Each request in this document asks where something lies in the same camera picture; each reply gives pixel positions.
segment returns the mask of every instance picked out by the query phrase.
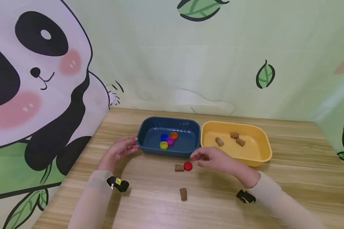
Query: black device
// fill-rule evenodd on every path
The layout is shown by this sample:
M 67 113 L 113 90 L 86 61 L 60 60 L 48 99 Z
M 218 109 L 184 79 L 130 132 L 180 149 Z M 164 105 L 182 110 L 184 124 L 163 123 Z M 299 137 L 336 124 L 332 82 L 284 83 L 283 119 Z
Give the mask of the black device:
M 129 183 L 127 181 L 121 181 L 120 178 L 111 176 L 107 179 L 107 184 L 113 189 L 114 187 L 117 188 L 120 192 L 124 192 L 129 187 Z
M 240 190 L 237 195 L 236 195 L 237 198 L 239 198 L 240 201 L 242 201 L 242 203 L 256 203 L 256 198 L 254 196 L 252 196 L 250 193 L 248 193 L 247 191 L 243 191 L 243 190 Z

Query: plastic tray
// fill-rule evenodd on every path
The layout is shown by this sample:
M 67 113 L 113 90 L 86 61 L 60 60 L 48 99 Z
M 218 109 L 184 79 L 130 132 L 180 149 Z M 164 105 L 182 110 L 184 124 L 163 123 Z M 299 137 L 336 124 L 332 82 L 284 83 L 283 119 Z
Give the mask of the plastic tray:
M 160 135 L 172 132 L 178 139 L 168 149 L 160 149 Z M 200 145 L 200 126 L 194 120 L 150 117 L 141 124 L 137 143 L 146 154 L 189 158 Z
M 238 145 L 236 140 L 231 138 L 230 133 L 239 133 L 240 139 L 246 144 L 243 147 Z M 216 143 L 216 137 L 224 142 L 222 147 Z M 251 167 L 258 167 L 273 156 L 268 137 L 262 129 L 239 123 L 222 121 L 204 123 L 201 130 L 201 146 L 219 147 L 226 154 Z

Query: panda nose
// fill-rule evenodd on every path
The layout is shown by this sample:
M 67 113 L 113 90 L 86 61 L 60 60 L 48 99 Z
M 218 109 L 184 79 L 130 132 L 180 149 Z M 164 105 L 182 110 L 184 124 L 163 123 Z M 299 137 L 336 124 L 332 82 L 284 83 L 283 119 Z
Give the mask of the panda nose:
M 40 73 L 41 73 L 41 70 L 39 68 L 37 68 L 37 67 L 34 67 L 34 68 L 31 69 L 31 75 L 34 78 L 39 77 Z

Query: pink cheek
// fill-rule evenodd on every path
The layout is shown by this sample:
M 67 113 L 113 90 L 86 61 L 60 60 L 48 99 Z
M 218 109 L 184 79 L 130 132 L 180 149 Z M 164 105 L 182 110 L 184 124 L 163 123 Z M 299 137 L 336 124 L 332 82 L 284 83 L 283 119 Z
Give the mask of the pink cheek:
M 32 118 L 41 108 L 40 97 L 30 91 L 18 92 L 0 106 L 0 129 L 14 128 Z
M 80 71 L 81 59 L 76 50 L 70 49 L 61 59 L 59 70 L 64 75 L 73 75 Z

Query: hand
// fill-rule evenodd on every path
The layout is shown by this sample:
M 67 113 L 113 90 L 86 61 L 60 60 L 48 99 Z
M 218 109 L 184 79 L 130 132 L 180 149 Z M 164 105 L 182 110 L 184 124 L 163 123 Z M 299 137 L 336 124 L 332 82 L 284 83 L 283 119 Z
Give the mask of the hand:
M 235 176 L 245 188 L 254 187 L 260 179 L 260 174 L 230 157 L 218 147 L 201 147 L 190 156 L 200 167 L 216 169 Z
M 216 169 L 226 173 L 229 173 L 237 162 L 237 160 L 218 147 L 201 147 L 195 150 L 190 158 L 195 161 L 197 166 Z
M 98 170 L 108 170 L 115 172 L 116 163 L 139 149 L 136 144 L 138 138 L 136 136 L 122 137 L 117 139 L 111 147 L 105 152 L 98 164 Z

